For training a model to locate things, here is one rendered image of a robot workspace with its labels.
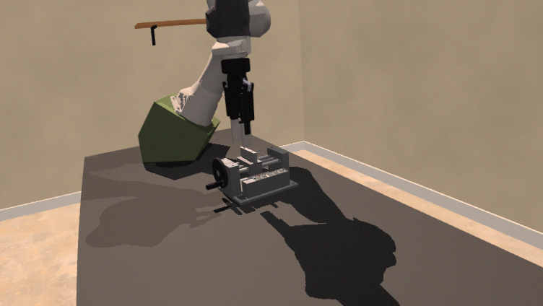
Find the grey bench vise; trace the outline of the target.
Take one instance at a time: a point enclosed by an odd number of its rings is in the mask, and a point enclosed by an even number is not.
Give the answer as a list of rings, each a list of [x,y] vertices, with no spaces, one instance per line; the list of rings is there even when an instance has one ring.
[[[227,158],[213,159],[212,171],[216,182],[207,184],[207,190],[219,188],[242,206],[298,187],[298,183],[290,180],[289,152],[267,147],[267,155],[257,157],[257,152],[240,147],[240,155],[237,163]],[[269,171],[263,172],[266,166]],[[243,172],[250,177],[240,179]]]

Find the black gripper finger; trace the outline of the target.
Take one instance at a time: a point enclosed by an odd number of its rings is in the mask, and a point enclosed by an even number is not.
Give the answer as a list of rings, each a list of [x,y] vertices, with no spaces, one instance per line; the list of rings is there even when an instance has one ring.
[[[240,113],[238,109],[237,98],[235,97],[235,94],[232,93],[232,81],[230,80],[222,82],[222,86],[225,93],[227,117],[230,117],[233,143],[241,142],[241,129],[238,122],[240,121]]]
[[[238,101],[240,120],[238,121],[241,129],[242,145],[244,147],[253,146],[251,134],[251,121],[254,121],[253,88],[254,84],[249,83],[243,78],[243,95],[238,94],[236,81],[232,81],[235,97]],[[243,115],[244,114],[244,115]]]

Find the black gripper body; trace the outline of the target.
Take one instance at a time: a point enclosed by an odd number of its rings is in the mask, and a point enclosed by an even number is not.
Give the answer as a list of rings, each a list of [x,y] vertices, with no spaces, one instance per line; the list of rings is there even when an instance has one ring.
[[[227,74],[227,81],[236,81],[238,94],[242,93],[243,78],[248,81],[246,73],[251,70],[250,59],[225,59],[221,61],[221,66],[222,73]]]

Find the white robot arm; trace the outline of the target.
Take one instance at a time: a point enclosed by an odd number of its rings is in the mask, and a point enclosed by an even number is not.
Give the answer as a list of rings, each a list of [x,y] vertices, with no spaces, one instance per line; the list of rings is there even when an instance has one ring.
[[[251,37],[260,38],[271,25],[271,15],[261,0],[207,0],[207,5],[212,6],[205,14],[207,32],[214,38],[218,32],[208,64],[192,87],[170,96],[176,113],[201,126],[213,122],[224,92],[227,75],[222,73],[221,61],[247,57]]]

